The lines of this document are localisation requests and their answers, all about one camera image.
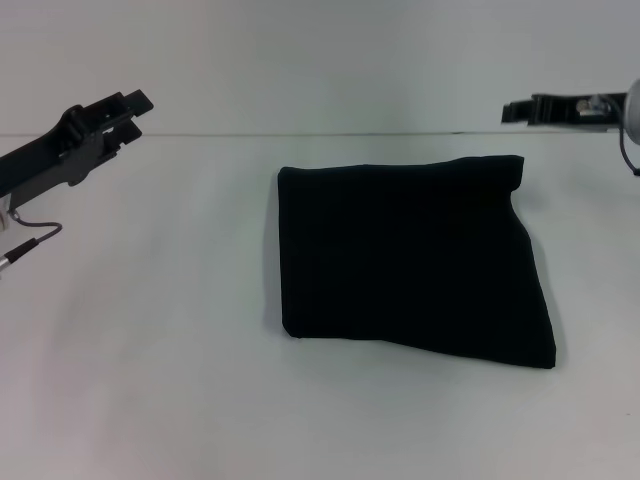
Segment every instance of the white wall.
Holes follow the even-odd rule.
[[[626,91],[631,0],[5,0],[2,133],[142,88],[147,133],[504,131],[535,92]]]
[[[640,180],[615,135],[237,135],[513,131],[505,102],[628,88],[639,11],[5,1],[0,151],[137,88],[159,136],[21,209],[65,229],[0,281],[0,478],[634,478]],[[283,334],[279,168],[485,154],[526,157],[514,203],[556,369]],[[13,225],[0,252],[33,235]]]

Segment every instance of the black cloth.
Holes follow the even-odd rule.
[[[511,205],[523,162],[283,168],[285,330],[554,367],[531,240]]]

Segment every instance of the cable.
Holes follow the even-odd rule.
[[[13,220],[18,222],[20,225],[23,225],[25,227],[53,227],[54,229],[49,233],[47,233],[46,235],[43,235],[39,238],[32,238],[30,240],[27,240],[19,247],[16,247],[10,252],[5,253],[2,257],[0,257],[0,271],[4,270],[9,265],[16,263],[20,258],[22,258],[31,250],[36,248],[42,242],[44,242],[45,240],[49,240],[51,237],[53,237],[54,235],[62,231],[62,224],[57,222],[42,222],[42,223],[25,222],[20,218],[20,214],[17,212],[17,210],[11,210],[9,212],[9,216]]]
[[[607,102],[609,106],[616,112],[616,115],[618,116],[618,128],[620,129],[620,153],[622,153],[624,163],[627,164],[633,174],[636,177],[640,177],[640,168],[636,168],[633,163],[631,163],[631,160],[629,160],[629,156],[627,155],[627,149],[624,146],[624,115],[622,115],[620,106],[609,95],[600,94],[598,96],[605,102]]]
[[[24,220],[22,220],[22,218],[20,218],[20,214],[18,213],[17,210],[11,210],[9,212],[9,216],[13,220],[18,222],[20,225],[22,225],[23,227],[38,227],[38,228],[54,227],[54,230],[50,231],[46,235],[41,236],[40,238],[37,238],[36,240],[38,243],[42,243],[45,240],[49,240],[51,237],[53,237],[54,235],[57,235],[62,231],[62,224],[58,222],[40,222],[40,223],[25,222]]]

